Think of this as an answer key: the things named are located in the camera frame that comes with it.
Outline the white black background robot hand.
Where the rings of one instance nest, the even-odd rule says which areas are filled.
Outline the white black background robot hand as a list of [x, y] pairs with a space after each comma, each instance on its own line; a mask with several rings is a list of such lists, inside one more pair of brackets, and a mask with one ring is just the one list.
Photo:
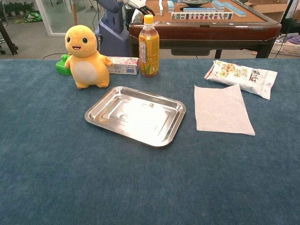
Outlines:
[[149, 8], [145, 2], [142, 2], [141, 0], [127, 0], [127, 4], [139, 10], [143, 15], [152, 14], [153, 16], [155, 16], [154, 11], [151, 8]]

